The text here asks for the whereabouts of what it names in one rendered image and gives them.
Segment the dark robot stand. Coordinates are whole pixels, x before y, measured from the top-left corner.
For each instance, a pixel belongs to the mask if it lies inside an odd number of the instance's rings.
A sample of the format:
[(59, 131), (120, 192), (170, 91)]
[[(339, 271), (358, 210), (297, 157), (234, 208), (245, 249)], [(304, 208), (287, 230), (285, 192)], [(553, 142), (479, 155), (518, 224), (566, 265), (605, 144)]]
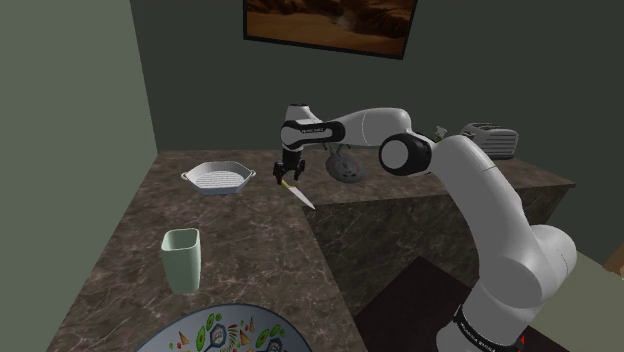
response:
[(437, 332), (470, 288), (416, 258), (354, 318), (368, 352), (438, 352)]

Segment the white ribbed grill pan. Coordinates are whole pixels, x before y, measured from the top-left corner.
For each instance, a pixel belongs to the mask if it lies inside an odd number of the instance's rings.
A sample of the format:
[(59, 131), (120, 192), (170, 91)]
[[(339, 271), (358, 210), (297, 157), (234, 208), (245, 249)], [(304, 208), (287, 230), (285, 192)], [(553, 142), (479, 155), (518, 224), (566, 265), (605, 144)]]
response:
[(238, 193), (255, 175), (254, 170), (235, 161), (210, 161), (183, 172), (180, 177), (200, 194), (213, 196)]

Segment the grey round kitchen tool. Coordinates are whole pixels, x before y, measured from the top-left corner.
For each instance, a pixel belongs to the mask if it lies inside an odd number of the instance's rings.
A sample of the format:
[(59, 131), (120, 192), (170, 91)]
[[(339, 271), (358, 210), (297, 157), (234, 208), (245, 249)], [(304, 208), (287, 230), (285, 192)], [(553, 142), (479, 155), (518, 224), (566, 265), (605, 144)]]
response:
[(355, 158), (342, 150), (342, 145), (336, 148), (325, 145), (325, 148), (330, 153), (325, 168), (333, 179), (341, 183), (357, 183), (365, 178), (364, 168)]

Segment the yellow-handled knife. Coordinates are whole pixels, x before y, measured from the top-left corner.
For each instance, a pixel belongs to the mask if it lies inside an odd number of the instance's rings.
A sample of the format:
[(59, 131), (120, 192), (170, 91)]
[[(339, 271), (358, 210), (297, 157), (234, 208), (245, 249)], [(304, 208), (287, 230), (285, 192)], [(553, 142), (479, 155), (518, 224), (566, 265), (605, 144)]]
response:
[(285, 180), (281, 180), (281, 185), (284, 186), (286, 189), (288, 189), (293, 195), (295, 195), (306, 206), (315, 210), (314, 204), (297, 187), (289, 185)]

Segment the patterned colourful plate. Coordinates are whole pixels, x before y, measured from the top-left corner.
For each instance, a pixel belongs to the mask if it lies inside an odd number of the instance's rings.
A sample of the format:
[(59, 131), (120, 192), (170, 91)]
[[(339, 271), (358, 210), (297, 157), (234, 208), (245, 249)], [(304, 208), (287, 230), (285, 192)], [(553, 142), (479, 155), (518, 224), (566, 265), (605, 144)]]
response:
[(177, 319), (136, 352), (312, 352), (279, 314), (242, 303), (204, 308)]

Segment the grey toaster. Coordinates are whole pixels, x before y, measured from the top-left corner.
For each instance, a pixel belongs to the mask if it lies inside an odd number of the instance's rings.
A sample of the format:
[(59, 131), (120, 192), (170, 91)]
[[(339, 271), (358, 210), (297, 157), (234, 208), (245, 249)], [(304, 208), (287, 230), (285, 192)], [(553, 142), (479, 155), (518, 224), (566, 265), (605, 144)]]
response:
[(515, 156), (519, 134), (493, 123), (469, 123), (461, 131), (492, 160), (508, 160)]

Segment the pale green square cup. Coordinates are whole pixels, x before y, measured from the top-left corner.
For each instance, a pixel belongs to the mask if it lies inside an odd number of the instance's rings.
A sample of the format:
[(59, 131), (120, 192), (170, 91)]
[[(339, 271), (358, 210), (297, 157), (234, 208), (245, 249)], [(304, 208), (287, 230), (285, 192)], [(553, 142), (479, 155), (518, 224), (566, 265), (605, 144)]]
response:
[(174, 294), (196, 291), (201, 280), (201, 242), (196, 228), (169, 230), (160, 249), (164, 271)]

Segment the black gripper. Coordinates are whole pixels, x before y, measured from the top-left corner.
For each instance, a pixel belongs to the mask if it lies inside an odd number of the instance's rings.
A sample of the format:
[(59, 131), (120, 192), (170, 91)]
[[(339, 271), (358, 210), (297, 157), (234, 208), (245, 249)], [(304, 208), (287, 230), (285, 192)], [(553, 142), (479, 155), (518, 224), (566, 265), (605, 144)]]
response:
[(306, 166), (305, 160), (301, 157), (302, 151), (302, 147), (295, 150), (287, 148), (283, 149), (283, 163), (275, 162), (273, 166), (273, 176), (275, 177), (278, 185), (282, 183), (285, 169), (294, 169), (294, 180), (299, 180), (301, 174), (305, 171)]

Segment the framed brown wall picture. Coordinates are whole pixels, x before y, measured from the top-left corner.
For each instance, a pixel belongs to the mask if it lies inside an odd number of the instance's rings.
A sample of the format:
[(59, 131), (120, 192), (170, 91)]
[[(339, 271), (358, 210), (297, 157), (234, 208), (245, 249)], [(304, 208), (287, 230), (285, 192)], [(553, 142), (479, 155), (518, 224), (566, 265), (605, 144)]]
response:
[(418, 0), (243, 0), (247, 40), (401, 60)]

